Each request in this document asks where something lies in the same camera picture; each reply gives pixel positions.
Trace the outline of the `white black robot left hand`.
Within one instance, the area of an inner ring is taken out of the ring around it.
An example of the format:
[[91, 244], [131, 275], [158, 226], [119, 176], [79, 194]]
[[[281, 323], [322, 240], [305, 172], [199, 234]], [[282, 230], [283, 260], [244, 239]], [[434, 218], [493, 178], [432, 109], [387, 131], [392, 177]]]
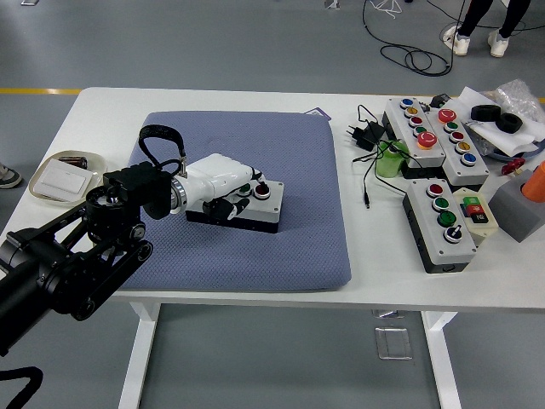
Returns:
[[207, 216], [230, 221], [250, 204], [251, 194], [259, 200], [270, 197], [265, 176], [253, 167], [213, 153], [172, 178], [170, 212], [176, 214], [200, 203]]

